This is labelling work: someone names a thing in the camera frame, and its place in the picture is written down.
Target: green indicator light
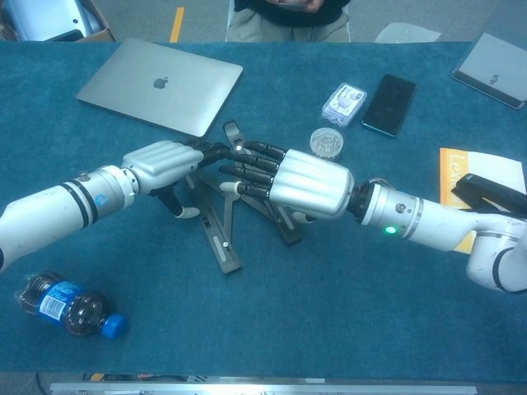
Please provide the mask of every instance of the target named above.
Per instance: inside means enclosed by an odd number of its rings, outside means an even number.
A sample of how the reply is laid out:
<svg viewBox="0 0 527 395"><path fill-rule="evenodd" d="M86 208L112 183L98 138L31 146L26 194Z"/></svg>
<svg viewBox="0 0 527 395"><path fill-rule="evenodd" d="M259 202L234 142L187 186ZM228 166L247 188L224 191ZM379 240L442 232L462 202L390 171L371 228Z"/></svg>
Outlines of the green indicator light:
<svg viewBox="0 0 527 395"><path fill-rule="evenodd" d="M385 233L388 235L395 235L397 233L397 229L395 229L393 226L386 226Z"/></svg>

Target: person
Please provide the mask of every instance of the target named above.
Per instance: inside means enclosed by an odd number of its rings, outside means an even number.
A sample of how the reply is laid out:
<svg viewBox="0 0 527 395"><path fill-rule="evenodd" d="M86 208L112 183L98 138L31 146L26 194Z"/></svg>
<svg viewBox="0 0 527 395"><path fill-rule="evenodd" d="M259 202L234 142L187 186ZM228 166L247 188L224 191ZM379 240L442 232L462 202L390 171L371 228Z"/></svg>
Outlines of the person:
<svg viewBox="0 0 527 395"><path fill-rule="evenodd" d="M234 0L236 12L227 28L227 41L349 42L349 21L343 12L350 0L297 0L304 8L291 10L284 0Z"/></svg>

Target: black shirt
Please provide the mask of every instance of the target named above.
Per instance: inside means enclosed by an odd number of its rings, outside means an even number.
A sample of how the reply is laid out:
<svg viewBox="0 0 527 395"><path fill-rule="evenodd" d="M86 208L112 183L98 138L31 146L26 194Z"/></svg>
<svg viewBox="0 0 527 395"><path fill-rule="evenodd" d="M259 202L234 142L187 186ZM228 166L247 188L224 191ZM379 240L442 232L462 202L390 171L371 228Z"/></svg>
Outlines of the black shirt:
<svg viewBox="0 0 527 395"><path fill-rule="evenodd" d="M350 0L325 0L316 12L294 12L280 8L265 0L235 0L235 11L251 8L268 21L291 27L323 26L335 22L342 15L342 8Z"/></svg>

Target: small container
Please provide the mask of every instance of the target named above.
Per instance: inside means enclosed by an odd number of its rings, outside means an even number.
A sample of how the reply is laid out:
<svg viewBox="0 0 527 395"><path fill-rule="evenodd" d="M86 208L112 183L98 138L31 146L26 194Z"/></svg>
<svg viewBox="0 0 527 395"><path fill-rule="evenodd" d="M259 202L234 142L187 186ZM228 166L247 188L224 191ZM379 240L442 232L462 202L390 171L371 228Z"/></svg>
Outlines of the small container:
<svg viewBox="0 0 527 395"><path fill-rule="evenodd" d="M345 128L364 104L366 92L343 83L322 107L322 116L331 123Z"/></svg>
<svg viewBox="0 0 527 395"><path fill-rule="evenodd" d="M311 134L311 151L319 158L337 160L343 145L343 136L335 129L320 128Z"/></svg>

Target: screw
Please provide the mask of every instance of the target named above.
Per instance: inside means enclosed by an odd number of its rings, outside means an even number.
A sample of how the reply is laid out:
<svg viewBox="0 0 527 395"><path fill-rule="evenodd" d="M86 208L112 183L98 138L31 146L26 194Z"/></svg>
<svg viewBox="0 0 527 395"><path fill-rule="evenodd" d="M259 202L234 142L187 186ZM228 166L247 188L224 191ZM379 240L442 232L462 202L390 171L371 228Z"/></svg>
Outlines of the screw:
<svg viewBox="0 0 527 395"><path fill-rule="evenodd" d="M80 175L79 179L82 182L90 181L90 176L88 175L87 171L82 171L79 175Z"/></svg>

